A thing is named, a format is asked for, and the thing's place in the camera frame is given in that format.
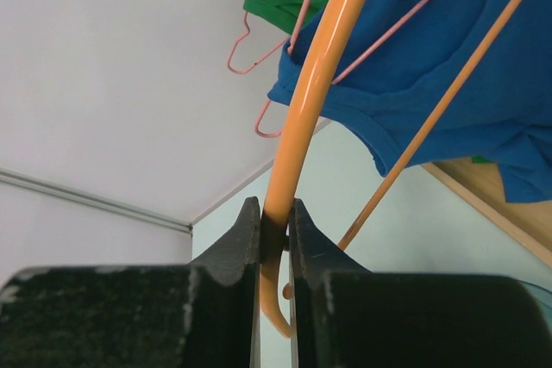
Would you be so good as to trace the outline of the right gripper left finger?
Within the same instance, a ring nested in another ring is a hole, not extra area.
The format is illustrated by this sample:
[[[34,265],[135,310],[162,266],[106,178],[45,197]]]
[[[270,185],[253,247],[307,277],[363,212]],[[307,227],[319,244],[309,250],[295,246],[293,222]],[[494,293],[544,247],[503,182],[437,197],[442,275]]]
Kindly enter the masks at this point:
[[[30,267],[1,289],[4,367],[257,367],[260,205],[185,265]]]

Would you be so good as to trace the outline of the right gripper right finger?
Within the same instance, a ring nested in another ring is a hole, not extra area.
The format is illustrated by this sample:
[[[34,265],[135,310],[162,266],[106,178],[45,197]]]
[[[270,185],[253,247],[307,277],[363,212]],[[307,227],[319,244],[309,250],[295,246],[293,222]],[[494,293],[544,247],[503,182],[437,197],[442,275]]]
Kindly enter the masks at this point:
[[[514,278],[371,272],[296,200],[289,220],[295,367],[548,367],[551,312]]]

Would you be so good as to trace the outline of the orange hanger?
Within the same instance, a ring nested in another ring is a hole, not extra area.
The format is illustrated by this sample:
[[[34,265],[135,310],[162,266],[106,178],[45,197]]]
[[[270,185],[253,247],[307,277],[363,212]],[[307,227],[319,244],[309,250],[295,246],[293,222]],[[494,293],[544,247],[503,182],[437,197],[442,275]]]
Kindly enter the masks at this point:
[[[509,0],[506,4],[398,161],[342,236],[338,244],[341,249],[346,248],[360,232],[522,1]],[[329,0],[298,76],[268,183],[261,219],[260,308],[285,338],[290,338],[291,327],[281,312],[278,298],[285,231],[317,119],[364,2]]]

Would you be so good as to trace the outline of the pink hanger of blue top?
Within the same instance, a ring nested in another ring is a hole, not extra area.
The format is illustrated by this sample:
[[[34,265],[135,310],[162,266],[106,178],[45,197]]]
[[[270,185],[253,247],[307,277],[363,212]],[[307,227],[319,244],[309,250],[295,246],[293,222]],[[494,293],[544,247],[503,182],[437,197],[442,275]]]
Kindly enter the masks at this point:
[[[467,37],[485,0],[366,0],[336,68],[322,115],[358,137],[388,140],[418,126],[417,82]]]

